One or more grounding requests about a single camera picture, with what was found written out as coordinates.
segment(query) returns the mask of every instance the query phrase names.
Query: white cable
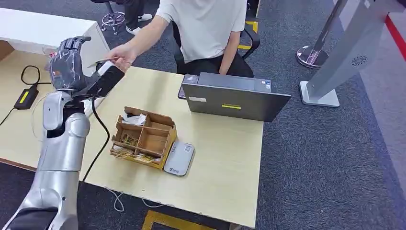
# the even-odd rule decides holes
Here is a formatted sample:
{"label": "white cable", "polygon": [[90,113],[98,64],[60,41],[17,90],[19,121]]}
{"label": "white cable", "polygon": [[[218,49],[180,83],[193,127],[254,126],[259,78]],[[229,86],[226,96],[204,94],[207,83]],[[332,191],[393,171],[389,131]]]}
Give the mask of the white cable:
{"label": "white cable", "polygon": [[[123,193],[120,193],[119,195],[117,195],[113,190],[110,190],[110,189],[108,189],[108,188],[106,188],[106,187],[104,187],[104,188],[107,189],[107,190],[109,190],[109,191],[110,191],[111,193],[113,193],[114,196],[115,196],[114,209],[115,209],[117,212],[124,212],[124,205],[123,205],[123,203],[122,203],[121,200],[120,200],[120,196],[121,196]],[[116,208],[117,201],[120,203],[121,209]]]}
{"label": "white cable", "polygon": [[50,94],[50,93],[51,93],[51,92],[47,93],[45,96],[43,96],[41,99],[39,99],[39,101],[37,101],[37,104],[35,104],[35,107],[34,107],[33,111],[31,112],[31,130],[33,131],[34,137],[35,137],[38,141],[42,141],[42,140],[40,140],[40,139],[37,137],[37,135],[35,134],[35,131],[34,131],[34,112],[35,112],[37,106],[39,105],[39,103],[40,103],[44,98],[46,98],[46,97],[48,96],[48,94]]}
{"label": "white cable", "polygon": [[141,200],[142,200],[142,202],[144,203],[144,205],[145,205],[145,206],[150,207],[150,208],[155,208],[155,207],[162,207],[162,206],[165,206],[165,205],[151,206],[151,205],[147,205],[147,204],[145,203],[145,200],[144,200],[144,199],[142,199],[142,198],[141,198]]}

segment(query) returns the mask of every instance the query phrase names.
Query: person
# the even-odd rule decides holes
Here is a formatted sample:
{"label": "person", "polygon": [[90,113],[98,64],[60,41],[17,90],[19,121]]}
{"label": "person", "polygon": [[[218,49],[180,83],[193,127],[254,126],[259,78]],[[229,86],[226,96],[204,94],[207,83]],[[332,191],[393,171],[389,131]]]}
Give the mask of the person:
{"label": "person", "polygon": [[112,49],[107,57],[119,57],[115,64],[126,71],[160,39],[169,23],[175,22],[185,72],[253,77],[251,68],[237,52],[246,10],[247,0],[161,0],[153,20],[133,39]]}

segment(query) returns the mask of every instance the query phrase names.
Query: human hand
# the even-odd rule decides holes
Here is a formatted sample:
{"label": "human hand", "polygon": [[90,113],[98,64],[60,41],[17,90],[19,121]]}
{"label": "human hand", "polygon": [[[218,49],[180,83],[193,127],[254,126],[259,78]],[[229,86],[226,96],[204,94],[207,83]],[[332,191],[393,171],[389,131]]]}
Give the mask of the human hand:
{"label": "human hand", "polygon": [[220,68],[218,73],[221,74],[221,75],[227,75],[227,70],[224,70],[224,69]]}
{"label": "human hand", "polygon": [[129,43],[125,43],[112,49],[107,54],[107,58],[114,57],[118,57],[118,59],[111,60],[111,62],[114,63],[121,71],[126,72],[135,61],[137,55],[135,49]]}

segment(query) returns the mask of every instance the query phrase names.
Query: metal base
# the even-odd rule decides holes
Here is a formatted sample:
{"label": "metal base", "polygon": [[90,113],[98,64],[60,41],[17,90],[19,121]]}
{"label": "metal base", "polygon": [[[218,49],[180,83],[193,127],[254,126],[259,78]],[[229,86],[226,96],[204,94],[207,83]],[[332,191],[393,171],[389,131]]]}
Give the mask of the metal base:
{"label": "metal base", "polygon": [[307,92],[307,85],[308,81],[301,81],[300,82],[300,93],[302,94],[302,102],[303,104],[310,104],[310,105],[319,105],[319,106],[327,106],[327,107],[339,107],[340,102],[338,101],[338,97],[336,94],[336,90],[332,90],[324,95],[322,98],[318,100],[311,100],[309,98],[309,93]]}
{"label": "metal base", "polygon": [[124,16],[123,12],[109,13],[101,19],[101,23],[102,23],[101,31],[105,31],[106,26],[111,26],[114,30],[114,34],[117,35],[118,32],[116,30],[116,27],[123,24],[124,21],[125,21],[125,16]]}
{"label": "metal base", "polygon": [[[312,51],[312,46],[304,46],[298,49],[296,52],[297,61],[308,68],[319,69],[327,60],[328,54],[323,50],[320,50],[318,54],[316,52],[312,53]],[[309,58],[310,54],[316,56],[316,58],[314,60]]]}

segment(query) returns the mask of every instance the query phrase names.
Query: yellow floor marking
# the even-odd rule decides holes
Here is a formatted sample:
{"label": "yellow floor marking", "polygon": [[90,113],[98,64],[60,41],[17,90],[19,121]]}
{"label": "yellow floor marking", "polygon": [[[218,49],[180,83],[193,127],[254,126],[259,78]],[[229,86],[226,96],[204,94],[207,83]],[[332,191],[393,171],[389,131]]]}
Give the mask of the yellow floor marking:
{"label": "yellow floor marking", "polygon": [[215,230],[200,224],[192,223],[176,217],[171,217],[159,212],[148,210],[141,230],[152,230],[154,223],[162,224],[180,230]]}
{"label": "yellow floor marking", "polygon": [[[247,23],[248,25],[252,25],[252,30],[254,32],[258,33],[258,22],[247,21],[245,23]],[[238,48],[239,49],[251,49],[251,46],[239,45]]]}

